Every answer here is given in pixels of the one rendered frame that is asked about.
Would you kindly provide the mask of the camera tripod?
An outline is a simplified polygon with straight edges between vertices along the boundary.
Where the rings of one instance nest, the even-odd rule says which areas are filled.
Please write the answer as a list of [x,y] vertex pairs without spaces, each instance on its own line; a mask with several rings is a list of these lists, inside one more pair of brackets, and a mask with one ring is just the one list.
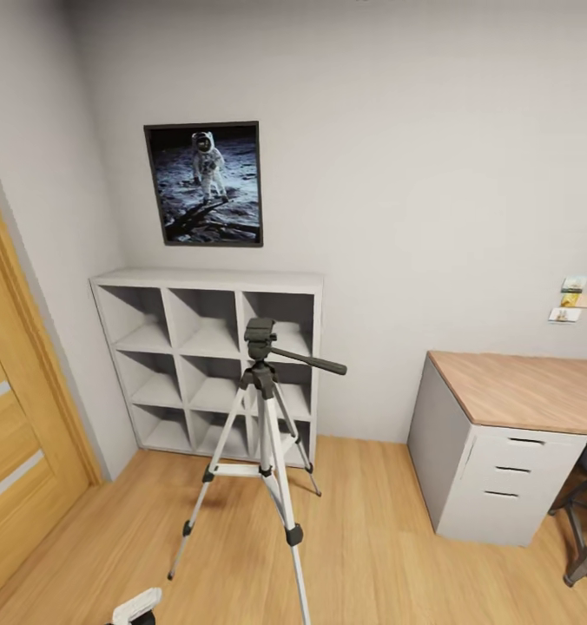
[[[311,625],[309,610],[307,609],[306,591],[304,590],[304,580],[302,579],[302,568],[300,567],[299,549],[297,546],[297,544],[302,541],[304,533],[300,524],[294,521],[292,502],[287,484],[286,466],[284,465],[284,456],[291,450],[294,444],[298,445],[301,457],[305,462],[306,471],[308,471],[314,489],[316,490],[316,495],[321,497],[321,492],[318,490],[316,481],[314,481],[312,473],[313,465],[308,462],[307,454],[301,443],[301,434],[296,429],[283,391],[280,388],[280,383],[278,381],[279,372],[274,365],[267,364],[264,359],[267,359],[267,355],[270,352],[278,353],[284,357],[301,360],[302,363],[309,364],[312,367],[318,367],[322,370],[335,372],[343,376],[346,375],[347,367],[325,359],[302,356],[294,352],[272,347],[272,341],[277,341],[277,333],[274,332],[274,324],[275,319],[267,317],[251,318],[247,324],[246,331],[244,332],[244,340],[247,341],[249,357],[254,359],[256,363],[252,367],[247,368],[242,375],[241,383],[239,384],[239,389],[228,415],[223,433],[221,434],[215,453],[212,456],[212,462],[207,466],[204,472],[202,479],[204,484],[201,489],[201,494],[191,519],[184,523],[182,529],[184,539],[175,560],[174,567],[168,573],[168,579],[172,580],[174,576],[176,565],[195,523],[196,514],[205,495],[208,483],[213,481],[214,476],[262,477],[269,490],[269,495],[273,499],[274,507],[278,510],[281,522],[283,523],[287,535],[287,543],[290,545],[290,549],[292,549],[293,567],[297,590],[299,590],[300,610],[302,611],[304,625]],[[261,465],[217,464],[230,428],[234,422],[235,414],[237,414],[243,398],[243,394],[250,384],[254,384],[257,395]],[[291,432],[284,440],[283,444],[280,443],[279,424],[277,423],[274,408],[274,397],[277,399],[280,410]]]

